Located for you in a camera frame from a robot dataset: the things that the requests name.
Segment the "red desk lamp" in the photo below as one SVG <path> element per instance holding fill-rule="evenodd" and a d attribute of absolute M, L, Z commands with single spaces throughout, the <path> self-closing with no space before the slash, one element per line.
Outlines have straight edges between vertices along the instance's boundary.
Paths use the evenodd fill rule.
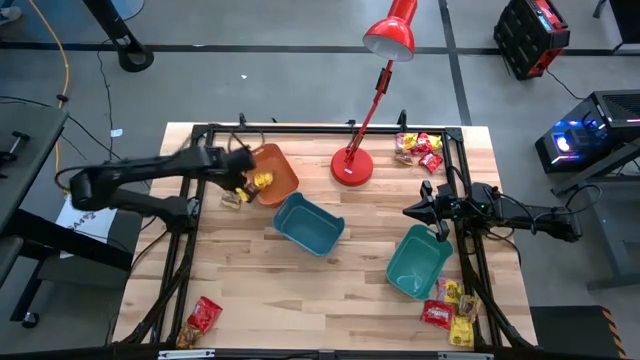
<path fill-rule="evenodd" d="M 331 173 L 343 185 L 362 185 L 373 173 L 373 159 L 366 150 L 360 149 L 360 143 L 380 98 L 387 92 L 393 62 L 413 58 L 415 44 L 410 24 L 417 6 L 418 0 L 393 0 L 389 15 L 375 23 L 362 38 L 364 46 L 371 52 L 389 61 L 380 73 L 376 96 L 360 131 L 347 147 L 338 150 L 331 159 Z"/>

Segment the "concrete floor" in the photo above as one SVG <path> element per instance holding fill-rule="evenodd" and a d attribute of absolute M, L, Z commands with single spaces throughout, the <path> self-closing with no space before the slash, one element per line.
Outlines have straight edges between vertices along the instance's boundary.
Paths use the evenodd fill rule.
<path fill-rule="evenodd" d="M 458 47 L 494 48 L 491 38 L 506 0 L 448 0 Z M 80 0 L 39 1 L 64 43 L 101 43 L 106 37 Z M 596 1 L 555 0 L 572 30 L 571 48 L 612 49 L 606 27 L 591 17 Z M 24 16 L 0 28 L 7 42 L 51 39 L 26 1 Z M 360 46 L 367 27 L 383 17 L 382 0 L 153 0 L 129 20 L 146 44 L 168 45 L 322 45 Z M 413 22 L 417 46 L 445 48 L 438 0 L 421 0 Z M 232 121 L 244 112 L 249 121 L 361 121 L 374 94 L 384 60 L 368 54 L 162 53 L 146 71 L 122 71 L 112 52 L 102 54 L 111 83 L 113 118 L 124 135 L 115 141 L 121 156 L 158 152 L 170 121 Z M 95 52 L 70 51 L 72 80 L 68 110 L 93 134 L 108 140 L 106 93 Z M 533 143 L 573 108 L 574 100 L 551 77 L 527 82 L 510 77 L 497 56 L 459 56 L 473 125 L 488 126 L 504 192 L 523 202 L 554 204 Z M 560 57 L 551 66 L 578 96 L 594 90 L 631 89 L 640 84 L 640 57 Z M 63 83 L 57 51 L 0 50 L 0 95 L 54 104 Z M 415 124 L 460 125 L 460 112 L 448 55 L 416 55 L 397 64 L 387 96 L 374 118 L 395 122 L 405 108 Z M 106 158 L 75 126 L 65 135 L 90 161 Z M 62 142 L 62 166 L 83 160 Z M 51 181 L 50 158 L 23 207 L 55 220 L 62 194 Z M 46 206 L 39 200 L 47 199 Z M 587 235 L 567 244 L 544 234 L 516 232 L 522 270 L 532 306 L 594 305 L 609 308 L 627 354 L 640 358 L 640 287 L 588 292 L 586 282 L 609 273 L 601 243 Z M 8 317 L 33 264 L 21 260 L 0 290 L 0 315 Z M 45 283 L 33 309 L 37 328 L 0 321 L 0 352 L 22 352 L 101 345 L 117 312 L 124 284 L 116 289 Z"/>

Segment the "paper sign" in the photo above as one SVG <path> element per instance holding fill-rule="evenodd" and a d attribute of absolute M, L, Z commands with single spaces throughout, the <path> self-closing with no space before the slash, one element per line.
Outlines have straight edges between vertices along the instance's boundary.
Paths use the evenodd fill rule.
<path fill-rule="evenodd" d="M 86 233 L 83 235 L 87 235 L 101 243 L 106 243 L 106 238 L 109 236 L 109 229 L 116 216 L 116 211 L 116 209 L 102 209 L 100 211 L 76 210 L 73 205 L 71 205 L 71 197 L 67 196 L 64 201 L 64 206 L 62 210 L 60 210 L 60 215 L 58 215 L 58 220 L 56 220 L 56 224 L 64 226 L 67 229 L 82 231 Z M 66 259 L 70 256 L 73 255 L 64 251 L 60 252 L 61 259 Z"/>

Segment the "orange plastic bin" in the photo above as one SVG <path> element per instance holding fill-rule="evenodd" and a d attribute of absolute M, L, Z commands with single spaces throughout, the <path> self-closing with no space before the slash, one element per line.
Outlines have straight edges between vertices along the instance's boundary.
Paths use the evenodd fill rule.
<path fill-rule="evenodd" d="M 264 144 L 257 148 L 253 151 L 253 158 L 256 168 L 249 172 L 250 179 L 258 173 L 269 172 L 273 175 L 273 183 L 260 191 L 258 201 L 265 206 L 278 207 L 298 189 L 300 180 L 276 144 Z"/>

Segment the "wooden tabletop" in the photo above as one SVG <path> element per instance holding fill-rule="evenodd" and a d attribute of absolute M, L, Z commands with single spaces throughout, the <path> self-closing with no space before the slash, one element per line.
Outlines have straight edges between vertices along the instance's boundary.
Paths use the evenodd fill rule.
<path fill-rule="evenodd" d="M 162 154 L 175 151 L 193 125 L 169 123 Z M 462 129 L 472 181 L 500 186 L 488 129 Z M 393 136 L 367 135 L 362 147 L 373 157 L 373 176 L 365 185 L 348 188 L 333 179 L 329 164 L 349 138 L 335 134 L 266 135 L 267 142 L 282 149 L 300 178 L 298 191 L 331 214 L 345 218 L 345 231 L 327 257 L 313 256 L 279 235 L 272 227 L 275 209 L 255 203 L 230 210 L 220 205 L 222 190 L 207 185 L 184 316 L 186 319 L 200 296 L 209 297 L 224 310 L 198 347 L 462 349 L 449 344 L 446 331 L 421 323 L 423 303 L 385 279 L 396 246 L 408 228 L 418 223 L 403 216 L 401 210 L 420 200 L 423 180 L 431 180 L 434 188 L 446 182 L 443 168 L 430 175 L 424 168 L 400 165 L 393 160 Z M 243 134 L 242 139 L 254 148 L 259 145 L 258 136 Z M 226 146 L 227 135 L 217 134 L 215 140 Z M 457 158 L 455 149 L 452 154 Z M 180 184 L 181 178 L 155 180 L 151 194 L 178 195 Z M 140 234 L 136 251 L 164 229 L 164 224 L 156 221 Z M 449 241 L 456 248 L 454 236 L 452 233 Z M 133 272 L 114 340 L 128 335 L 156 300 L 168 242 L 151 250 Z M 536 343 L 517 255 L 508 244 L 491 240 L 485 240 L 485 252 L 496 302 L 523 337 Z M 449 258 L 442 275 L 461 279 L 457 253 Z M 167 307 L 165 336 L 173 307 L 172 301 Z M 486 317 L 481 316 L 480 321 L 488 338 Z"/>

